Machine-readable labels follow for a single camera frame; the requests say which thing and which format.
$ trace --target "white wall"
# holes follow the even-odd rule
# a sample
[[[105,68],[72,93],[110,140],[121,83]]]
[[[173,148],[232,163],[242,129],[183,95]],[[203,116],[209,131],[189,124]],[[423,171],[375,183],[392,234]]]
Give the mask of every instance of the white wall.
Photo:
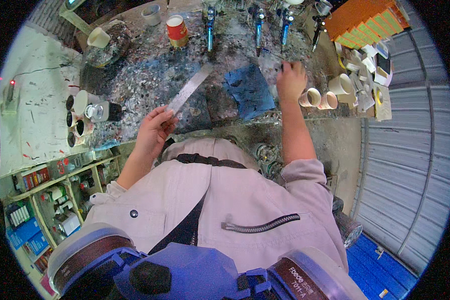
[[[19,31],[0,74],[0,178],[72,154],[67,143],[65,101],[69,85],[79,85],[81,59],[78,52],[35,29],[24,26]],[[71,61],[68,67],[18,75]],[[16,81],[14,93],[19,95],[18,111],[5,115],[1,104],[12,78]],[[73,153],[86,150],[75,147]]]

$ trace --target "concrete floor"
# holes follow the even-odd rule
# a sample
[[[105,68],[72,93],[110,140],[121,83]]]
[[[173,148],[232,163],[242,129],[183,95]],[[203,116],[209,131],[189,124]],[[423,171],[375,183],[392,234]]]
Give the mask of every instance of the concrete floor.
[[[343,212],[350,214],[357,186],[360,165],[361,128],[359,118],[321,119],[306,121],[318,159],[323,163],[325,174],[337,175],[335,195],[342,198]],[[198,130],[181,135],[171,135],[180,142],[189,137],[233,135],[238,146],[249,152],[255,143],[267,143],[281,148],[281,126],[258,124],[252,126],[229,126],[213,130]],[[134,142],[120,145],[120,167],[135,146]]]

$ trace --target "blue box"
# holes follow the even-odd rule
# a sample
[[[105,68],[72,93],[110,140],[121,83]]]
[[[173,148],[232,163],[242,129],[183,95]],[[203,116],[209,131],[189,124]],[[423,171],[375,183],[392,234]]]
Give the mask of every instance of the blue box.
[[[39,255],[43,249],[48,247],[48,242],[44,237],[42,231],[39,231],[32,238],[26,242],[28,248],[30,248],[35,255]]]
[[[33,217],[15,229],[15,231],[8,229],[6,231],[6,235],[15,250],[18,250],[26,241],[35,236],[39,231],[40,227],[38,226],[35,217]]]

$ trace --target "black strap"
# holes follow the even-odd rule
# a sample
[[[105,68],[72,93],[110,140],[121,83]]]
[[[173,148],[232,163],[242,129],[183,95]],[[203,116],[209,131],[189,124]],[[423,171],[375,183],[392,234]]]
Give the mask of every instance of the black strap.
[[[164,237],[158,244],[153,247],[148,255],[152,255],[164,249],[169,243],[179,243],[184,245],[190,245],[193,241],[193,245],[197,245],[197,233],[198,233],[198,219],[202,213],[202,207],[204,206],[204,200],[207,193],[203,195],[200,201],[195,205],[192,211],[178,224],[166,237]]]
[[[218,158],[209,156],[204,157],[201,156],[198,153],[195,154],[180,154],[174,159],[178,160],[181,163],[184,164],[205,164],[205,165],[212,165],[213,167],[230,167],[235,169],[246,169],[247,167],[230,159],[222,159],[218,160]]]

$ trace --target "blue rag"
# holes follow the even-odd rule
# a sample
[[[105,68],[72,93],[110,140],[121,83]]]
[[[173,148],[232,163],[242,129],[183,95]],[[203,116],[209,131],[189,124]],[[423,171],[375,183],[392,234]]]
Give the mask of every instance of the blue rag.
[[[225,74],[223,87],[238,102],[238,115],[250,120],[275,108],[262,72],[255,64]]]

